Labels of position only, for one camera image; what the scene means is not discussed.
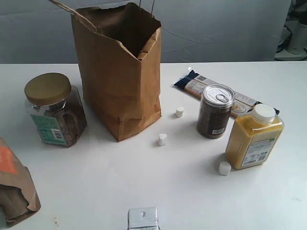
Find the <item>white backdrop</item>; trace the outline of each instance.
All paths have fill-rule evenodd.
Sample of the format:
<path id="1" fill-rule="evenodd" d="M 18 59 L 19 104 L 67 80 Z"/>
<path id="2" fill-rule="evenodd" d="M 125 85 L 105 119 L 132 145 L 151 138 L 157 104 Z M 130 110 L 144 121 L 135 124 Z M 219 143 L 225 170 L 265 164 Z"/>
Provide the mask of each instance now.
<path id="1" fill-rule="evenodd" d="M 138 0 L 59 0 L 72 8 Z M 151 10 L 152 0 L 142 0 Z M 155 0 L 162 62 L 273 60 L 290 0 Z M 0 0 L 0 63 L 76 63 L 68 12 L 47 0 Z"/>

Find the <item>marshmallow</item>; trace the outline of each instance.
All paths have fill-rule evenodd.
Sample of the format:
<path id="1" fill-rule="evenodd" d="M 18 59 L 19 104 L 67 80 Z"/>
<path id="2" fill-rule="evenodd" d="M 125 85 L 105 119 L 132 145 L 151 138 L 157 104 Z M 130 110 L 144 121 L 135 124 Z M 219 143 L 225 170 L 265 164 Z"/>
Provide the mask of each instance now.
<path id="1" fill-rule="evenodd" d="M 228 162 L 222 161 L 220 163 L 219 173 L 221 175 L 228 176 L 230 174 L 230 170 L 231 170 L 231 165 Z"/>
<path id="2" fill-rule="evenodd" d="M 176 109 L 176 117 L 182 117 L 183 116 L 183 112 L 184 112 L 184 108 L 183 107 L 179 107 Z"/>
<path id="3" fill-rule="evenodd" d="M 166 145 L 167 135 L 165 133 L 159 134 L 158 145 L 163 146 Z"/>

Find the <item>orange label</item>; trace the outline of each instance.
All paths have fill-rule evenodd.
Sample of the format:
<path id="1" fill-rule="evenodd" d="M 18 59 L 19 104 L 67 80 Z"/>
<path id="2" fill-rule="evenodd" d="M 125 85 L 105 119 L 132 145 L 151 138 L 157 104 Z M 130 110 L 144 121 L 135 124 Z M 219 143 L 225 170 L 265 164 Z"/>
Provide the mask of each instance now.
<path id="1" fill-rule="evenodd" d="M 0 171 L 17 175 L 17 170 L 13 162 L 13 152 L 4 146 L 0 146 Z"/>

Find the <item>brown paper bag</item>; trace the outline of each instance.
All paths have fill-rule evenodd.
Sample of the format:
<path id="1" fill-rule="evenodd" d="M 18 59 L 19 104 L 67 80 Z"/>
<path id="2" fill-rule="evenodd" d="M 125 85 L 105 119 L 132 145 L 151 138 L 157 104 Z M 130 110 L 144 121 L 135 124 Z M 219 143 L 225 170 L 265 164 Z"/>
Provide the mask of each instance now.
<path id="1" fill-rule="evenodd" d="M 118 140 L 161 117 L 161 23 L 134 3 L 73 10 L 84 100 Z"/>
<path id="2" fill-rule="evenodd" d="M 27 219 L 40 207 L 28 169 L 0 138 L 0 208 L 8 226 Z"/>

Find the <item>white table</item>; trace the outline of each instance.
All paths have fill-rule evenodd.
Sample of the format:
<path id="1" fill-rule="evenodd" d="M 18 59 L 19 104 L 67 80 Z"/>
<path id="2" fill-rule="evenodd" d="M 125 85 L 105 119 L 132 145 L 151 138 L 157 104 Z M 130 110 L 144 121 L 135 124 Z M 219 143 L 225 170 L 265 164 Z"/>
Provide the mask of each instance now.
<path id="1" fill-rule="evenodd" d="M 199 100 L 172 86 L 189 66 L 280 109 L 285 130 L 265 164 L 218 174 L 233 119 L 220 139 L 198 134 Z M 306 229 L 306 62 L 162 64 L 159 121 L 117 143 L 84 104 L 88 127 L 69 149 L 43 144 L 24 108 L 26 83 L 52 71 L 81 91 L 75 64 L 0 65 L 0 134 L 29 167 L 42 203 L 12 230 L 125 230 L 129 208 L 152 206 L 162 230 Z M 180 106 L 185 114 L 174 118 Z M 157 146 L 159 133 L 166 146 Z"/>

